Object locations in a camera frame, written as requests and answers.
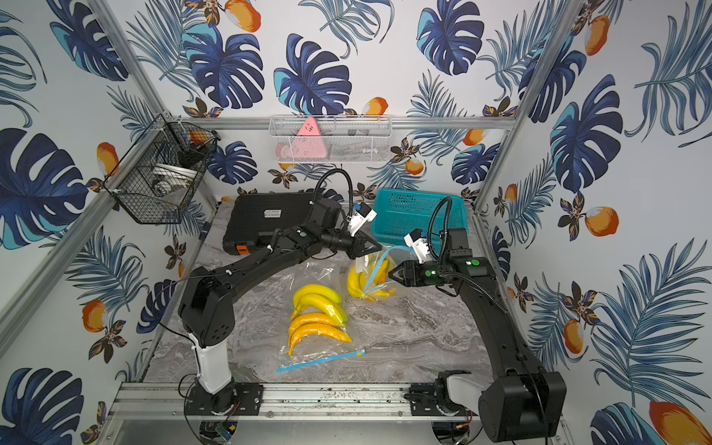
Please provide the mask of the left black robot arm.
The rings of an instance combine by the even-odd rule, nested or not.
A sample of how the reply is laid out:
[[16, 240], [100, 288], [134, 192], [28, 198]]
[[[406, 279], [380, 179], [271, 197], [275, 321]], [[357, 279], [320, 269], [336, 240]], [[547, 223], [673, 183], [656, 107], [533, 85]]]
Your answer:
[[235, 328], [233, 304], [254, 287], [287, 268], [304, 263], [323, 248], [340, 251], [355, 260], [378, 252], [382, 246], [361, 232], [378, 214], [366, 203], [351, 203], [346, 225], [337, 218], [343, 207], [319, 194], [309, 200], [306, 218], [299, 224], [279, 229], [273, 240], [247, 257], [213, 270], [200, 267], [190, 274], [178, 306], [198, 362], [198, 383], [214, 396], [229, 391], [233, 375], [229, 369], [226, 339]]

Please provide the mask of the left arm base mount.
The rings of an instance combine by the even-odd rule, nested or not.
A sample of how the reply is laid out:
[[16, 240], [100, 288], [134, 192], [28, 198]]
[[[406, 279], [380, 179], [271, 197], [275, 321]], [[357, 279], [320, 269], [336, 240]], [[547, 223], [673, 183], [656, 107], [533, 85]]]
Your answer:
[[264, 387], [256, 383], [229, 383], [216, 394], [211, 394], [196, 383], [185, 400], [187, 415], [258, 415], [263, 401]]

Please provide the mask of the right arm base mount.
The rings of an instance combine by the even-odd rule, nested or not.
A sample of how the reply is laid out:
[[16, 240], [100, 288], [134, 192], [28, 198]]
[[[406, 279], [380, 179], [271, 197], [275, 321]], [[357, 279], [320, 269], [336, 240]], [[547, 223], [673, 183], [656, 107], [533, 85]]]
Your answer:
[[412, 384], [403, 395], [410, 402], [412, 416], [427, 416], [439, 413], [443, 416], [468, 416], [465, 406], [455, 403], [449, 396], [447, 379], [451, 376], [470, 376], [465, 370], [439, 372], [433, 383]]

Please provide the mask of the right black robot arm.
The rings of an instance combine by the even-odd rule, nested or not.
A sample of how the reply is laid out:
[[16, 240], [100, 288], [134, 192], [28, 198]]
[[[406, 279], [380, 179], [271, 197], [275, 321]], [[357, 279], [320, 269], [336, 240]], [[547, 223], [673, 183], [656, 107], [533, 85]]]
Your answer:
[[403, 287], [435, 287], [460, 299], [484, 342], [493, 382], [483, 387], [469, 372], [441, 372], [430, 395], [412, 393], [416, 404], [437, 407], [443, 415], [476, 415], [493, 442], [539, 439], [557, 432], [567, 394], [558, 372], [549, 372], [530, 350], [504, 305], [491, 263], [473, 254], [467, 232], [450, 226], [454, 201], [443, 198], [428, 229], [409, 233], [415, 259], [396, 266], [389, 277]]

